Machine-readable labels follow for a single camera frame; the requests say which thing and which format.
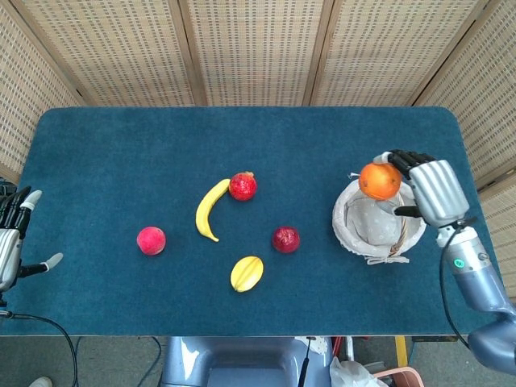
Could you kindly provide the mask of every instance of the shoe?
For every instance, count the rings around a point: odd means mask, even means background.
[[[29,387],[52,387],[52,381],[47,377],[38,377]]]

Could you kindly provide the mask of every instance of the pomegranate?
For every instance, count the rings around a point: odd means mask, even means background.
[[[234,175],[229,183],[229,193],[241,202],[255,196],[256,180],[252,172],[241,172]]]
[[[279,227],[274,231],[273,246],[279,252],[295,252],[300,242],[298,230],[293,227]]]

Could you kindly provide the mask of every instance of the cloth liner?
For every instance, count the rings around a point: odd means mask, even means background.
[[[389,202],[397,206],[415,205],[412,189],[402,182],[397,196]],[[362,193],[357,180],[337,198],[332,223],[340,244],[348,251],[364,256],[368,264],[408,263],[410,260],[401,254],[419,241],[427,227],[422,218],[401,217],[383,211],[376,200]],[[391,248],[398,241],[401,246],[392,253]]]

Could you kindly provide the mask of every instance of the woven panel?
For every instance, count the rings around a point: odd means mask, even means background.
[[[457,116],[476,179],[516,160],[516,2],[501,2],[439,72],[422,105]]]
[[[0,4],[0,176],[18,180],[42,113],[78,104]]]
[[[166,0],[26,0],[25,5],[97,104],[193,104]]]
[[[504,284],[516,297],[516,177],[502,192],[482,201]]]
[[[301,105],[322,5],[189,0],[208,103]]]
[[[315,105],[405,105],[476,0],[344,0]]]

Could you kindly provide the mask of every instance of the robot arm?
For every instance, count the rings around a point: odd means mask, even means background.
[[[30,192],[31,187],[26,187],[0,202],[0,306],[5,304],[2,293],[14,286],[18,278],[47,272],[63,257],[58,253],[40,264],[21,265],[22,245],[31,212],[42,194],[39,190]]]
[[[384,152],[374,162],[390,163],[407,178],[417,209],[400,207],[393,212],[422,216],[437,227],[443,260],[451,267],[468,306],[497,316],[497,321],[468,336],[469,349],[486,367],[516,375],[516,309],[476,231],[467,226],[469,204],[452,167],[445,160],[398,150]]]

